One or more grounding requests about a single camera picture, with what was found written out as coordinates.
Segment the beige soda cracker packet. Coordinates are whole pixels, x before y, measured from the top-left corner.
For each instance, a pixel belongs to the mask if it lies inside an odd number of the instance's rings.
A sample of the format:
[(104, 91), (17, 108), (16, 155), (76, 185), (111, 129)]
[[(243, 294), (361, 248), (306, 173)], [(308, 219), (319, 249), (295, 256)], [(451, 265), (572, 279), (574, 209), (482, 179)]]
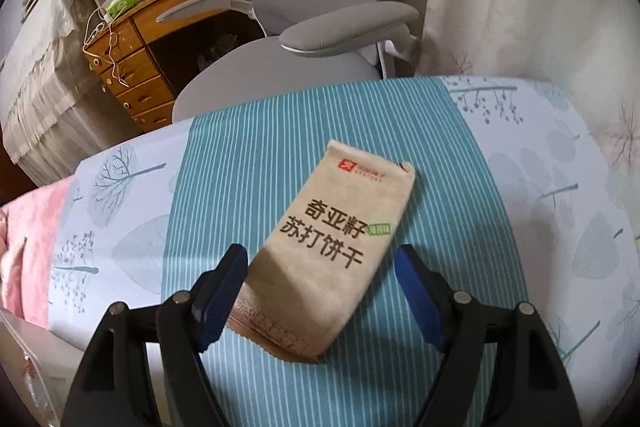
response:
[(332, 140), (250, 262), (233, 332), (288, 362), (318, 363), (380, 267), (416, 170)]

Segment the pink cushion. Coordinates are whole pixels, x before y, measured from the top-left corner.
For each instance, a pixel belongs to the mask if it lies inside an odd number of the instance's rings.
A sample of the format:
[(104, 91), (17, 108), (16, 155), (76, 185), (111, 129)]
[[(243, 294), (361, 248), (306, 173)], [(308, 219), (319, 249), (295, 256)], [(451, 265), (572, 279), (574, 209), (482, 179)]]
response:
[(66, 178), (1, 207), (1, 306), (44, 329), (55, 235), (69, 187)]

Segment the leaf print tablecloth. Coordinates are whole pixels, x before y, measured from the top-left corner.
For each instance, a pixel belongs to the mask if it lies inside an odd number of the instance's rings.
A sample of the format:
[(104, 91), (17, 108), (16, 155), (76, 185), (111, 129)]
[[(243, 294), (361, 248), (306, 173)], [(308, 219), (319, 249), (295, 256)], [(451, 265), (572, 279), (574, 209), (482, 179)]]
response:
[(550, 83), (402, 78), (265, 98), (84, 160), (52, 255), (48, 326), (85, 348), (106, 308), (160, 303), (228, 246), (269, 235), (344, 288), (354, 317), (320, 364), (225, 332), (203, 362), (238, 426), (408, 426), (439, 365), (396, 280), (410, 244), (483, 303), (529, 301), (598, 425), (639, 354), (638, 229), (627, 187)]

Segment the lace covered cabinet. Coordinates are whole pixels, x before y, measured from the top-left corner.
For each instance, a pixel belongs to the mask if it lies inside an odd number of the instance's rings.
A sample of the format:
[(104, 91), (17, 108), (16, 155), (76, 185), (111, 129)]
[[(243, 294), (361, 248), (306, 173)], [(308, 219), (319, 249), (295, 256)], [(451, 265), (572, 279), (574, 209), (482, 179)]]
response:
[(2, 62), (2, 145), (38, 186), (139, 134), (82, 49), (95, 8), (93, 0), (38, 0)]

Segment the wooden desk with drawers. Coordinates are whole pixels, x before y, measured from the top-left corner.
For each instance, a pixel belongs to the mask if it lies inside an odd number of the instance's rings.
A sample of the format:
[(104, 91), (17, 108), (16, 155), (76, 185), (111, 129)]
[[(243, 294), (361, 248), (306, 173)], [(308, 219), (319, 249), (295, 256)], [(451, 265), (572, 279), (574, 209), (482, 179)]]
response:
[(84, 49), (90, 69), (142, 132), (170, 124), (176, 98), (192, 79), (262, 35), (254, 20), (226, 9), (158, 19), (186, 1), (143, 0)]

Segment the green tissue pack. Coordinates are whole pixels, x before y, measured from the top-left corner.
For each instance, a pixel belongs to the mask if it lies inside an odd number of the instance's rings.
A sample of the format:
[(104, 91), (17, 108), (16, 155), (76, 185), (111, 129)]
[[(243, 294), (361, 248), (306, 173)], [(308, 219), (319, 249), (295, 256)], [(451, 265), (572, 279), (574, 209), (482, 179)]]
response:
[(117, 20), (122, 14), (133, 8), (138, 0), (111, 0), (105, 12), (109, 20)]

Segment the grey office chair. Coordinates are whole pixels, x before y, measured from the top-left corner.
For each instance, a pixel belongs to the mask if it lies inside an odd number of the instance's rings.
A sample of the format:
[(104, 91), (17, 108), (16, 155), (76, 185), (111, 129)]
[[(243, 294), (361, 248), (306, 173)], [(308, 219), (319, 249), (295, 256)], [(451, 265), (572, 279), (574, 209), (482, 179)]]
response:
[(172, 119), (341, 82), (379, 80), (390, 54), (409, 62), (420, 41), (409, 25), (419, 17), (407, 3), (385, 0), (186, 0), (157, 17), (176, 22), (216, 10), (256, 20), (264, 35), (243, 44), (200, 72), (176, 98)]

